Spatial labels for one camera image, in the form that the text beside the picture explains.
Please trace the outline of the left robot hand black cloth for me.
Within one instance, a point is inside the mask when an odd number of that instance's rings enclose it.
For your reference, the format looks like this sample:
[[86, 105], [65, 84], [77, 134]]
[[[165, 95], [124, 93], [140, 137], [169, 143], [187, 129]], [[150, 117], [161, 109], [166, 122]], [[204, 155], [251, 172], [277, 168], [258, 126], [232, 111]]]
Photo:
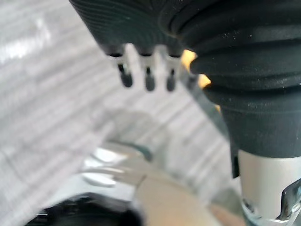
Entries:
[[184, 50], [195, 53], [189, 79], [205, 75], [206, 97], [220, 107], [240, 178], [249, 226], [289, 226], [301, 211], [301, 3], [298, 0], [73, 0], [125, 87], [133, 78], [125, 45], [143, 61], [163, 46], [175, 88]]

